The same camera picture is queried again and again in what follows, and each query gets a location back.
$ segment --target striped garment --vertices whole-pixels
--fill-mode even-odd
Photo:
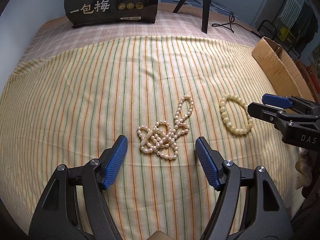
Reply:
[[[269,123],[254,120],[251,132],[237,137],[220,116],[219,100],[226,92],[247,103],[275,93],[251,51],[213,39],[143,36],[19,63],[0,101],[0,197],[12,217],[27,232],[56,166],[83,165],[120,134],[128,138],[128,152],[105,196],[124,239],[143,240],[156,230],[177,240],[200,238],[218,194],[194,155],[199,136],[240,167],[265,166],[286,207],[295,212],[303,200],[294,190],[295,148],[282,143]],[[187,121],[190,132],[177,140],[179,158],[141,153],[137,127],[160,119],[173,123],[184,94],[193,97],[195,108]],[[227,109],[232,123],[246,124],[242,108],[231,102]],[[242,189],[233,231],[244,198]],[[79,205],[90,232],[83,197]]]

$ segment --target black package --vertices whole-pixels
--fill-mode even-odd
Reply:
[[[155,23],[158,0],[64,0],[74,27],[121,20]]]

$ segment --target bed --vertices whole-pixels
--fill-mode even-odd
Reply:
[[[241,167],[265,166],[288,213],[300,206],[301,192],[294,190],[296,149],[283,144],[271,124],[259,120],[248,136],[235,137],[218,115],[217,104],[226,92],[247,103],[275,93],[251,57],[259,38],[240,26],[234,26],[235,33],[212,27],[202,33],[199,0],[187,0],[178,14],[171,13],[177,0],[160,1],[154,25],[130,22],[72,29],[65,17],[50,21],[39,29],[10,76],[0,102],[0,197],[26,233],[56,166],[86,163],[119,134],[128,138],[128,153],[106,200],[124,239],[146,239],[156,230],[174,239],[200,238],[217,192],[194,156],[198,136]],[[209,23],[227,20],[210,12]],[[70,64],[76,59],[84,65]],[[82,74],[73,78],[70,71]],[[192,95],[196,106],[177,160],[142,154],[137,127],[152,126],[160,118],[172,122],[184,94]],[[233,104],[229,110],[233,122],[243,125],[244,112]],[[241,190],[233,232],[241,222],[244,196]],[[79,206],[90,232],[81,198]]]

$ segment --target gold logo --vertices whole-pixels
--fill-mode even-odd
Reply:
[[[137,9],[142,9],[143,8],[143,3],[142,2],[137,2],[136,3],[136,8]]]
[[[127,8],[128,8],[129,10],[133,9],[133,8],[134,8],[134,3],[133,3],[133,2],[129,2],[129,3],[127,4]]]
[[[125,4],[124,3],[120,3],[119,5],[118,5],[118,9],[119,10],[123,10],[125,8]]]

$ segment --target pearl necklace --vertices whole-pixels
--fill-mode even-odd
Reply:
[[[185,115],[181,114],[181,108],[185,101],[189,101],[189,110]],[[168,121],[160,120],[159,122],[156,122],[153,129],[148,128],[146,125],[142,125],[138,127],[137,133],[139,137],[141,138],[140,142],[140,150],[144,153],[157,153],[158,156],[174,160],[178,156],[178,145],[176,143],[176,140],[183,134],[187,134],[189,132],[190,126],[186,124],[185,120],[191,116],[192,111],[194,108],[194,102],[191,96],[183,96],[178,104],[177,111],[174,116],[174,123],[175,126],[172,128]],[[168,129],[168,132],[166,133],[165,130],[162,130],[158,128],[159,125],[165,125]],[[147,134],[143,136],[142,130],[145,130]],[[172,147],[174,150],[173,155],[168,155],[165,153],[162,153],[161,150]]]
[[[230,120],[228,118],[227,109],[226,109],[226,101],[227,100],[232,100],[232,101],[238,103],[238,105],[240,105],[245,110],[245,113],[246,113],[246,116],[248,119],[248,124],[245,126],[245,128],[240,128],[240,129],[236,128],[230,122]],[[222,117],[223,122],[225,123],[226,127],[229,129],[230,132],[235,133],[236,135],[245,135],[253,127],[253,121],[247,112],[247,104],[239,96],[236,96],[234,94],[229,94],[229,93],[223,95],[222,98],[220,99],[220,112],[221,112],[221,117]]]

